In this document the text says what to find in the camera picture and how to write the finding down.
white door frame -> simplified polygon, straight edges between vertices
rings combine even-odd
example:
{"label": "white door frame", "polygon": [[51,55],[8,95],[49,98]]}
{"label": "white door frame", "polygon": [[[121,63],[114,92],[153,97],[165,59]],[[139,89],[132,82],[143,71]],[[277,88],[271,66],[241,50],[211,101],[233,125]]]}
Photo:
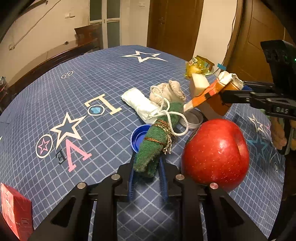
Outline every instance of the white door frame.
{"label": "white door frame", "polygon": [[[121,5],[122,0],[120,0],[120,16],[121,16]],[[102,0],[102,19],[90,21],[90,0],[89,0],[89,10],[88,10],[88,22],[90,24],[101,23],[102,24],[102,36],[103,36],[103,48],[108,48],[108,35],[107,35],[107,23],[109,22],[119,22],[119,44],[121,45],[121,20],[119,18],[107,18],[107,0]]]}

brown door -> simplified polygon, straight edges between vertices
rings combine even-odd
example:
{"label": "brown door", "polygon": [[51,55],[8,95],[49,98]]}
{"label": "brown door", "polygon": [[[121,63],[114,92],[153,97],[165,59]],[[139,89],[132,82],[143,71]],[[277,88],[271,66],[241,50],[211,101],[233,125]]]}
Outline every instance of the brown door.
{"label": "brown door", "polygon": [[276,15],[260,0],[244,0],[241,26],[227,71],[245,81],[272,82],[269,65],[260,42],[293,41]]}
{"label": "brown door", "polygon": [[197,40],[203,0],[151,0],[147,47],[189,61]]}

blue bottle cap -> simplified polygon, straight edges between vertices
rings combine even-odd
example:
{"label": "blue bottle cap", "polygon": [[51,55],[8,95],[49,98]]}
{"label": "blue bottle cap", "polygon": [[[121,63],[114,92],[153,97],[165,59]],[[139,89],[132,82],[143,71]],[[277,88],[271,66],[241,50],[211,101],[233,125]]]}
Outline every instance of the blue bottle cap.
{"label": "blue bottle cap", "polygon": [[144,137],[147,133],[147,131],[150,128],[150,124],[145,124],[137,127],[136,129],[133,130],[131,134],[131,148],[138,153],[139,152],[139,147],[142,141],[144,140]]}

yellow plastic wrapper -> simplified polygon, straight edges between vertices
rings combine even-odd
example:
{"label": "yellow plastic wrapper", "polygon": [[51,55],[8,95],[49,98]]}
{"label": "yellow plastic wrapper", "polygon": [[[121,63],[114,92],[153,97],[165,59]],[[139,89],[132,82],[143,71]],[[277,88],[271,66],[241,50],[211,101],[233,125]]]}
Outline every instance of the yellow plastic wrapper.
{"label": "yellow plastic wrapper", "polygon": [[205,61],[199,57],[193,57],[189,62],[186,62],[186,73],[184,75],[186,77],[191,77],[193,73],[202,75],[212,74],[211,71],[205,67],[206,65]]}

pink star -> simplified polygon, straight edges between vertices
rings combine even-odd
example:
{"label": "pink star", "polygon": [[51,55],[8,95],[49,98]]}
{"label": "pink star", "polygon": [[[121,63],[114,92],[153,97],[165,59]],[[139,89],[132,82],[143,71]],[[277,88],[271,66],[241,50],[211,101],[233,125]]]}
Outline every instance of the pink star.
{"label": "pink star", "polygon": [[45,151],[48,151],[48,149],[47,149],[47,144],[49,143],[49,141],[50,141],[50,140],[45,141],[44,138],[43,138],[41,145],[38,146],[38,147],[41,149],[41,151],[40,151],[40,155],[42,154],[42,152],[43,152],[44,150],[45,150]]}

